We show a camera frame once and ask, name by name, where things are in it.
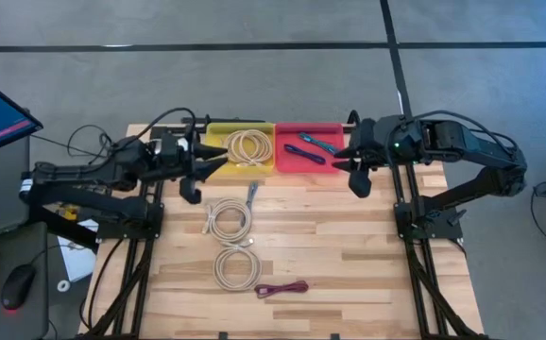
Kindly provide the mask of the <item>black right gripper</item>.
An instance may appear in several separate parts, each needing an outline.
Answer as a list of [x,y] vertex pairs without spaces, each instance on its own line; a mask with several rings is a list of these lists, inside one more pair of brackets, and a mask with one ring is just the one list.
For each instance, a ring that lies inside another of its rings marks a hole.
[[382,145],[375,139],[375,126],[373,119],[364,119],[352,132],[350,146],[334,154],[337,159],[349,159],[334,162],[333,167],[350,171],[349,187],[360,198],[370,195],[370,173],[385,165]]

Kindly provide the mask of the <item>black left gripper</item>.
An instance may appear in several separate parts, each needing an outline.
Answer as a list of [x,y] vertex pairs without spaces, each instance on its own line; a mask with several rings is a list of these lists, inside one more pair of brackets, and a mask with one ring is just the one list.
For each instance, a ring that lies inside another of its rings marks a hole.
[[[227,158],[213,158],[225,155],[228,150],[204,144],[195,144],[194,148],[193,143],[187,141],[189,143],[187,151],[173,157],[157,155],[155,178],[179,179],[180,196],[190,204],[198,204],[201,202],[201,191],[196,187],[196,178],[207,179],[225,165],[228,162]],[[196,158],[212,160],[196,162]]]

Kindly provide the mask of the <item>red plastic bin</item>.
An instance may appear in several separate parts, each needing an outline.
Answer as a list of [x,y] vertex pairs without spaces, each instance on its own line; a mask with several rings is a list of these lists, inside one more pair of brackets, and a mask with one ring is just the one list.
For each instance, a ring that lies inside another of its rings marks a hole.
[[[344,130],[340,123],[278,123],[275,125],[275,163],[280,173],[286,174],[335,174],[338,169],[332,166],[335,162],[333,153],[323,147],[309,143],[300,137],[304,133],[315,142],[333,146],[336,149],[345,147]],[[291,153],[285,145],[295,146],[299,150],[317,155],[326,160],[318,164],[304,156]]]

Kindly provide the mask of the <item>white paper sheet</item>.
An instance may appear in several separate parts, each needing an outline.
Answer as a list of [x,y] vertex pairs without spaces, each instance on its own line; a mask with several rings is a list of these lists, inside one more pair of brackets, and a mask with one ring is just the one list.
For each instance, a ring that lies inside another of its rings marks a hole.
[[76,282],[90,276],[94,271],[96,255],[63,237],[59,236],[58,241],[68,281]]

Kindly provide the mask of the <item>grey desk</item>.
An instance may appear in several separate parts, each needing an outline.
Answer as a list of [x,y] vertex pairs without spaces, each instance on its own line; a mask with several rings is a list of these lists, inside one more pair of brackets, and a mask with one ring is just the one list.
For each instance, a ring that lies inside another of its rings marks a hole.
[[[44,224],[28,223],[29,208],[19,198],[21,175],[29,167],[29,139],[0,147],[0,340],[35,340],[47,334],[48,278]],[[26,301],[14,311],[1,303],[1,291],[11,271],[32,264],[35,277]]]

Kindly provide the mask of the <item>black computer mouse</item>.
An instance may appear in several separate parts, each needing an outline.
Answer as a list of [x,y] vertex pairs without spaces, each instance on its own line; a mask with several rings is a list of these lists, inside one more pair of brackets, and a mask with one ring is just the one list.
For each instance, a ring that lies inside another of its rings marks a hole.
[[19,265],[9,273],[1,289],[1,304],[5,310],[17,310],[25,303],[35,275],[36,269],[29,263]]

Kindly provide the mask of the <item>black aluminium rig frame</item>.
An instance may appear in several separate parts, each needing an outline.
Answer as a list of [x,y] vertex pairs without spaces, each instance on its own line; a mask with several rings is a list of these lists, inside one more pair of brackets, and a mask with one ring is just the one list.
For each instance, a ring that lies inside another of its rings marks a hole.
[[[137,331],[143,339],[228,340],[419,339],[452,333],[410,277],[393,212],[413,185],[426,195],[446,188],[440,164],[377,171],[371,194],[362,199],[350,191],[344,172],[282,173],[277,166],[229,164],[202,186],[198,205],[186,203],[177,184],[165,183],[162,232],[147,280],[131,293],[111,330]],[[206,208],[225,197],[245,197],[251,182],[258,190],[249,236],[262,264],[261,281],[305,281],[304,293],[258,298],[251,290],[225,291],[214,280],[220,245],[203,232]]]

